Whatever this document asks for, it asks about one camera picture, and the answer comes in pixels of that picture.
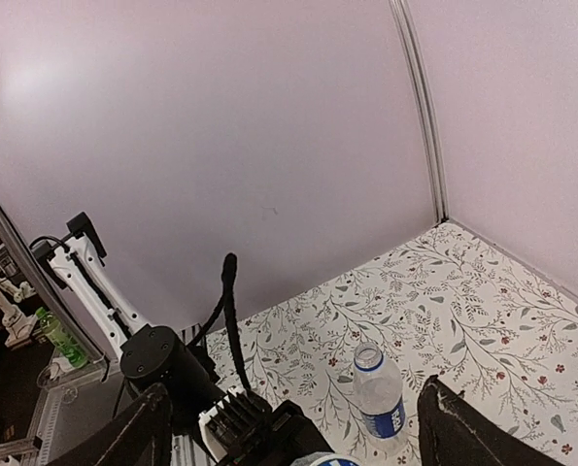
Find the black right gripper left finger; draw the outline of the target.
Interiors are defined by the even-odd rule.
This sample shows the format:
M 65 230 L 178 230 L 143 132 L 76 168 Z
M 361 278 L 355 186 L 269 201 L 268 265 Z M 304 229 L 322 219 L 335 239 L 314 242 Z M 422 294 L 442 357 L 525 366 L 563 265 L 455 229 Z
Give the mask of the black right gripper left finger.
M 63 466 L 169 465 L 172 403 L 161 383 L 147 388 L 128 408 L 86 441 L 51 462 Z

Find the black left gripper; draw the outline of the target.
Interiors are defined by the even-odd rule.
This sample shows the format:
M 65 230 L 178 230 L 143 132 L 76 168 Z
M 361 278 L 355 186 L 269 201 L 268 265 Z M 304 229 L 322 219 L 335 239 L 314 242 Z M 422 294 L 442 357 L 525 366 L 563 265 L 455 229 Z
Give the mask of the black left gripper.
M 314 422 L 295 403 L 286 401 L 274 409 L 262 443 L 238 459 L 225 457 L 221 465 L 290 465 L 313 452 L 332 452 Z

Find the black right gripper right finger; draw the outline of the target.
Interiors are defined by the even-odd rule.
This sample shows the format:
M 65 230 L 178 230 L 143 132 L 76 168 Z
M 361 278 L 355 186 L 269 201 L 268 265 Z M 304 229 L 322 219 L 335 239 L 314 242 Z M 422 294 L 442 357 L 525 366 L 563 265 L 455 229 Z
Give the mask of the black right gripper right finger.
M 498 428 L 461 395 L 429 377 L 417 401 L 424 465 L 556 465 L 558 462 Z

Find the Pepsi bottle blue label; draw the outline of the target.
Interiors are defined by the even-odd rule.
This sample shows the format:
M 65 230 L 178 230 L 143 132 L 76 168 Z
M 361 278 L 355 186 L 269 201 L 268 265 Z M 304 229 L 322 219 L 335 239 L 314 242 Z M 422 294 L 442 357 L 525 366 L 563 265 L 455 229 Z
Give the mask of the Pepsi bottle blue label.
M 374 343 L 354 351 L 354 396 L 368 440 L 388 455 L 399 453 L 407 442 L 403 380 L 396 362 Z

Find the clear bottle white cap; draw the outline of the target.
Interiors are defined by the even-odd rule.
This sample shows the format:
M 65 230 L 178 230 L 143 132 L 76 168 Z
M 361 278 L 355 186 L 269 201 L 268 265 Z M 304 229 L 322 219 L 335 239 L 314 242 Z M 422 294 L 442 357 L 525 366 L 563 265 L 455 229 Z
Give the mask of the clear bottle white cap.
M 290 466 L 359 466 L 359 463 L 348 455 L 318 451 L 296 458 Z

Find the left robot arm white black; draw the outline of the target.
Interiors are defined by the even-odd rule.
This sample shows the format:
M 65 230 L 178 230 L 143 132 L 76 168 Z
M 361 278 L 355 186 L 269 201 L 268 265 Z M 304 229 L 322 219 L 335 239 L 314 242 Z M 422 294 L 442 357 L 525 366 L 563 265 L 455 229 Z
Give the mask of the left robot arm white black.
M 278 408 L 251 387 L 239 337 L 234 285 L 238 259 L 230 252 L 221 269 L 221 297 L 209 319 L 184 342 L 166 325 L 153 325 L 105 274 L 107 252 L 86 213 L 67 223 L 62 238 L 40 236 L 29 248 L 62 289 L 82 302 L 119 359 L 128 390 L 162 396 L 173 435 L 184 435 L 219 465 L 310 465 L 332 448 L 293 402 Z M 240 381 L 223 390 L 202 342 L 218 317 Z

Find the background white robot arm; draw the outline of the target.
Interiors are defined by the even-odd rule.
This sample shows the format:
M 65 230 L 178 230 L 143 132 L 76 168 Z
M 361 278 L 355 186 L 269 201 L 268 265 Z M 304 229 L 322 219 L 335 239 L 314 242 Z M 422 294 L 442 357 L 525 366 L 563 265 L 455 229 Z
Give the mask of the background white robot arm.
M 9 336 L 5 345 L 12 349 L 25 344 L 38 323 L 35 315 L 27 316 L 18 304 L 36 294 L 33 286 L 23 281 L 13 284 L 9 279 L 0 279 L 0 310 L 3 313 L 2 324 Z

